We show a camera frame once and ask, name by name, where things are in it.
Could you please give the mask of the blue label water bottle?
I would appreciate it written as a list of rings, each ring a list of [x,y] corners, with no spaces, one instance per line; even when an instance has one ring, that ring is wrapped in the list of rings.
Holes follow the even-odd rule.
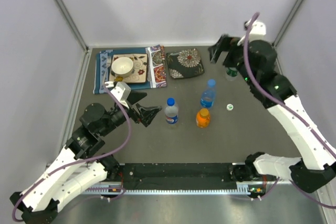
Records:
[[[216,81],[214,79],[209,79],[207,81],[207,86],[201,95],[200,104],[202,107],[210,109],[214,105],[216,97]]]

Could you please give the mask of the green label water bottle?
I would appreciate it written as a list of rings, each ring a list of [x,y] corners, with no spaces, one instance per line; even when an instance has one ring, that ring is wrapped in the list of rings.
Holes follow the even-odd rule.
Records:
[[[229,81],[234,81],[238,76],[238,71],[236,68],[227,67],[226,68],[226,79]]]

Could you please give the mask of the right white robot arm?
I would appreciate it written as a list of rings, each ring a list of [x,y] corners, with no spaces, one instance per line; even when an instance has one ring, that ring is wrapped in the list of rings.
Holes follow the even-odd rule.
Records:
[[[227,53],[223,66],[236,69],[245,79],[250,92],[285,129],[301,156],[288,158],[257,152],[233,170],[234,177],[244,181],[271,175],[292,181],[306,193],[318,190],[335,178],[335,148],[310,119],[291,82],[275,70],[275,48],[264,40],[249,42],[246,48],[252,74],[263,89],[259,91],[248,75],[244,48],[238,41],[237,37],[222,35],[208,48],[210,62],[217,63],[221,53]]]

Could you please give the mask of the white green bottle cap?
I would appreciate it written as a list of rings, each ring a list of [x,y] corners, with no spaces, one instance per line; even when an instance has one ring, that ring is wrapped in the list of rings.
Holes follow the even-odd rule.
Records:
[[[233,106],[232,104],[228,104],[228,105],[226,106],[226,109],[227,109],[228,111],[232,111],[233,108],[234,108],[234,106]]]

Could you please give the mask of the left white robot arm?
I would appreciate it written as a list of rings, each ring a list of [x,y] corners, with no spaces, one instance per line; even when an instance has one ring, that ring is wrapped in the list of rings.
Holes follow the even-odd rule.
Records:
[[[108,94],[115,102],[114,107],[108,111],[100,103],[88,105],[80,117],[81,125],[52,164],[30,187],[11,195],[14,222],[51,223],[67,204],[91,186],[117,178],[119,163],[113,155],[126,146],[131,133],[119,147],[98,155],[105,144],[102,137],[123,123],[135,122],[147,127],[162,108],[139,105],[147,95],[145,92],[114,88]]]

